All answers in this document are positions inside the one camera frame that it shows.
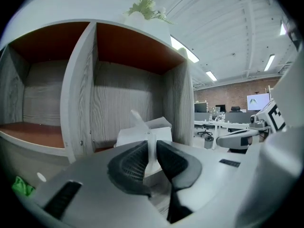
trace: wall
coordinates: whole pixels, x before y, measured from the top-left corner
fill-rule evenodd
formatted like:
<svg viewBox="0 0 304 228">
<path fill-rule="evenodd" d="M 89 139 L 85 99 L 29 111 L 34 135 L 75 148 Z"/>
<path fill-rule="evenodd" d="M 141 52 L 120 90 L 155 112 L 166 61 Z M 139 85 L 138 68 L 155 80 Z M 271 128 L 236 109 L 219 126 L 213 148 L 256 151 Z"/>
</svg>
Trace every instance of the wall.
<svg viewBox="0 0 304 228">
<path fill-rule="evenodd" d="M 130 111 L 146 121 L 162 117 L 162 77 L 135 67 L 97 62 L 91 129 L 95 149 L 113 146 L 121 129 L 133 127 Z"/>
<path fill-rule="evenodd" d="M 257 91 L 264 94 L 265 88 L 274 87 L 278 80 L 279 78 L 267 78 L 197 90 L 194 91 L 194 101 L 207 100 L 208 107 L 226 104 L 226 111 L 230 111 L 232 106 L 247 109 L 247 95 L 254 95 Z"/>
<path fill-rule="evenodd" d="M 23 121 L 60 126 L 60 96 L 67 60 L 32 64 L 25 81 Z"/>
</svg>

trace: green object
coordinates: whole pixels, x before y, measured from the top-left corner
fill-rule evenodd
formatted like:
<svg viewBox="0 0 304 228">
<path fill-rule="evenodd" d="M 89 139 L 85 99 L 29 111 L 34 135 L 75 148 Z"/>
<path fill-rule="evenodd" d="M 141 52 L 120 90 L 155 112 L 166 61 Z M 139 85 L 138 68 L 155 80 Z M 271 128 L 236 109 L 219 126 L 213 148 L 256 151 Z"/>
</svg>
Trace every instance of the green object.
<svg viewBox="0 0 304 228">
<path fill-rule="evenodd" d="M 15 192 L 22 193 L 25 196 L 29 196 L 35 190 L 32 186 L 26 184 L 25 181 L 19 176 L 16 177 L 15 183 L 11 188 Z"/>
<path fill-rule="evenodd" d="M 137 3 L 133 4 L 129 11 L 127 11 L 127 14 L 131 15 L 134 12 L 140 12 L 144 16 L 145 20 L 161 19 L 169 24 L 173 24 L 171 21 L 167 20 L 165 8 L 154 10 L 154 6 L 154 0 L 139 0 Z"/>
</svg>

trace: office cubicle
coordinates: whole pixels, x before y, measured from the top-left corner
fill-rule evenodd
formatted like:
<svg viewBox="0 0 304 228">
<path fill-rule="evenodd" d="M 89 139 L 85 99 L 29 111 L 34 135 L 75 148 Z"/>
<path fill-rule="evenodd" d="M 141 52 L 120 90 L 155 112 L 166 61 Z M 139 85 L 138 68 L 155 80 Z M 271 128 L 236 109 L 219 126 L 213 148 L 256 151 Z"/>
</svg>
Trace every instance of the office cubicle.
<svg viewBox="0 0 304 228">
<path fill-rule="evenodd" d="M 225 122 L 248 124 L 250 123 L 250 117 L 256 114 L 255 112 L 226 112 Z"/>
<path fill-rule="evenodd" d="M 209 116 L 210 116 L 210 113 L 208 112 L 195 112 L 194 113 L 194 120 L 195 121 L 209 121 Z"/>
</svg>

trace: computer monitor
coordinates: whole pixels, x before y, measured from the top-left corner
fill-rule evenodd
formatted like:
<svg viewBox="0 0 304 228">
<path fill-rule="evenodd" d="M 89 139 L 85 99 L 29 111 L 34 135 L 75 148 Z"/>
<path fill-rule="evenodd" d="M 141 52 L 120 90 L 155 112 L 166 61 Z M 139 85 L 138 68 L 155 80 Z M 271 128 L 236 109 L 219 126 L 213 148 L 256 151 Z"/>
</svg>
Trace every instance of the computer monitor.
<svg viewBox="0 0 304 228">
<path fill-rule="evenodd" d="M 217 117 L 219 115 L 220 107 L 208 107 L 209 113 L 212 114 L 212 117 Z"/>
<path fill-rule="evenodd" d="M 220 107 L 220 112 L 226 112 L 226 105 L 225 104 L 216 104 L 216 107 Z"/>
<path fill-rule="evenodd" d="M 207 112 L 207 103 L 195 103 L 194 112 Z"/>
<path fill-rule="evenodd" d="M 248 110 L 262 110 L 269 103 L 269 93 L 247 95 Z"/>
</svg>

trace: ceiling light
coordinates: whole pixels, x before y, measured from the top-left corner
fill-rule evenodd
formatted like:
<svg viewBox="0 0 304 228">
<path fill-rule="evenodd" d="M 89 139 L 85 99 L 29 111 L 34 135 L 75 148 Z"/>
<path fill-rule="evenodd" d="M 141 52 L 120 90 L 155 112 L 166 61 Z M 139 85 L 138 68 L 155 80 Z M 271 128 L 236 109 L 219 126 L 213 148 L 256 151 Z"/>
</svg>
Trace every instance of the ceiling light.
<svg viewBox="0 0 304 228">
<path fill-rule="evenodd" d="M 206 73 L 213 81 L 217 81 L 217 78 L 215 78 L 215 76 L 213 75 L 213 73 L 211 73 L 211 71 Z"/>
<path fill-rule="evenodd" d="M 171 44 L 172 44 L 172 47 L 177 50 L 180 48 L 185 48 L 187 51 L 187 56 L 192 62 L 196 63 L 199 61 L 199 59 L 192 52 L 190 52 L 188 48 L 186 48 L 183 44 L 181 44 L 179 41 L 177 41 L 173 37 L 171 37 Z"/>
<path fill-rule="evenodd" d="M 274 55 L 274 54 L 270 55 L 269 60 L 268 60 L 268 62 L 267 62 L 267 65 L 266 65 L 264 71 L 267 71 L 267 70 L 269 69 L 269 67 L 270 67 L 270 65 L 272 64 L 272 61 L 274 60 L 274 58 L 275 58 L 275 55 Z"/>
<path fill-rule="evenodd" d="M 281 22 L 281 31 L 280 31 L 280 36 L 281 35 L 286 35 L 286 29 L 284 27 L 284 24 Z"/>
</svg>

